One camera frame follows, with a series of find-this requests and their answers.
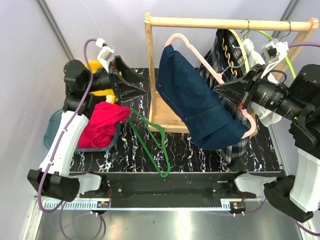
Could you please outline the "dark blue denim garment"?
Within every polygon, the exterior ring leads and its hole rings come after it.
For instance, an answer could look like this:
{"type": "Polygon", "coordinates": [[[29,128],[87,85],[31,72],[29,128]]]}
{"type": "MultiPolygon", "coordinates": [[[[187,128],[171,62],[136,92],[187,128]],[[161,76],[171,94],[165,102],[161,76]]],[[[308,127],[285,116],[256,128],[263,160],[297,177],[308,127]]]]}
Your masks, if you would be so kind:
{"type": "Polygon", "coordinates": [[[172,45],[162,52],[155,85],[200,149],[216,151],[235,145],[249,129],[232,118],[218,95],[172,45]]]}

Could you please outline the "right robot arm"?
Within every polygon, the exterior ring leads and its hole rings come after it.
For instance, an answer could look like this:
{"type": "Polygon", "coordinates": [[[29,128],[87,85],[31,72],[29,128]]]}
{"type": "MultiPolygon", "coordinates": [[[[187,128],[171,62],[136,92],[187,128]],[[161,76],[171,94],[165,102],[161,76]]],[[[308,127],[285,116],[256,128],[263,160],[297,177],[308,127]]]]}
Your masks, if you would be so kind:
{"type": "Polygon", "coordinates": [[[237,174],[228,195],[244,192],[264,196],[277,210],[304,223],[320,208],[320,67],[302,67],[290,86],[268,81],[266,65],[255,65],[246,76],[216,85],[214,90],[240,110],[256,103],[291,121],[289,133],[298,152],[296,175],[261,177],[237,174]]]}

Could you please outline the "plaid skirt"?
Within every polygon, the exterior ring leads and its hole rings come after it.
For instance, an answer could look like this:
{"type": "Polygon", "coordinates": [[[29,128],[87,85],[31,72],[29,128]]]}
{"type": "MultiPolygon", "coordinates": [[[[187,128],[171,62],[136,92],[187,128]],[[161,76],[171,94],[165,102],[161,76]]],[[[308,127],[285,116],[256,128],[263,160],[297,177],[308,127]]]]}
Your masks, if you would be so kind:
{"type": "MultiPolygon", "coordinates": [[[[227,83],[236,78],[242,78],[236,70],[235,59],[232,56],[232,37],[230,29],[218,29],[214,39],[213,46],[204,56],[205,60],[217,72],[222,74],[222,80],[227,83]]],[[[214,86],[219,85],[218,81],[207,70],[203,64],[198,68],[198,73],[206,81],[207,85],[213,90],[214,86]]],[[[251,127],[249,120],[243,116],[241,111],[228,111],[231,117],[246,127],[251,127]]],[[[243,156],[247,150],[249,138],[240,140],[239,143],[227,146],[218,150],[225,164],[230,164],[232,160],[243,156]]]]}

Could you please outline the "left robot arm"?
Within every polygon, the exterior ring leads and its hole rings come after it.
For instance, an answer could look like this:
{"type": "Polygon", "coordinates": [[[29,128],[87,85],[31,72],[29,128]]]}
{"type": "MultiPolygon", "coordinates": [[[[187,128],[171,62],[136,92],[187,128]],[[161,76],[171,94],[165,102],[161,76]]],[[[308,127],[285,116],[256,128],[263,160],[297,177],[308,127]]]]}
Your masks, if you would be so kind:
{"type": "Polygon", "coordinates": [[[71,161],[79,148],[81,134],[92,121],[94,108],[106,102],[105,96],[93,93],[111,89],[120,102],[127,102],[146,93],[136,86],[145,79],[129,68],[119,55],[106,66],[99,66],[96,72],[76,59],[67,62],[63,72],[67,92],[60,123],[45,159],[37,170],[28,171],[27,180],[38,198],[44,196],[72,202],[78,194],[86,192],[103,198],[108,193],[108,186],[101,175],[70,175],[71,161]]]}

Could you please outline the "cream wooden hanger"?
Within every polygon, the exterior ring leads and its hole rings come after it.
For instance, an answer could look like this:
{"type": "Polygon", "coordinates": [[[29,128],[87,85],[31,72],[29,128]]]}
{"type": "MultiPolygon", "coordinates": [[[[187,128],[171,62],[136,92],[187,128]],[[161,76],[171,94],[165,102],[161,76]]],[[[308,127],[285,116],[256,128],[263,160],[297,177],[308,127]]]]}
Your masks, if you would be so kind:
{"type": "Polygon", "coordinates": [[[236,31],[231,29],[230,32],[232,37],[231,49],[233,50],[231,55],[235,60],[234,64],[237,67],[236,70],[239,72],[241,77],[244,77],[250,70],[247,54],[245,52],[244,45],[236,31]]]}

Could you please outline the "red t-shirt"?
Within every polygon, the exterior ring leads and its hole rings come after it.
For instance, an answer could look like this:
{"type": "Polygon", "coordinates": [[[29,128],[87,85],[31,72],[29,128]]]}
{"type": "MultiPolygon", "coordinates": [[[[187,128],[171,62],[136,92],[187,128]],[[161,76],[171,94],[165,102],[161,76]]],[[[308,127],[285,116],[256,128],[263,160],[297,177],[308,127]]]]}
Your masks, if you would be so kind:
{"type": "Polygon", "coordinates": [[[130,108],[108,102],[95,105],[91,118],[84,128],[77,147],[79,149],[101,149],[112,142],[117,123],[131,114],[130,108]]]}

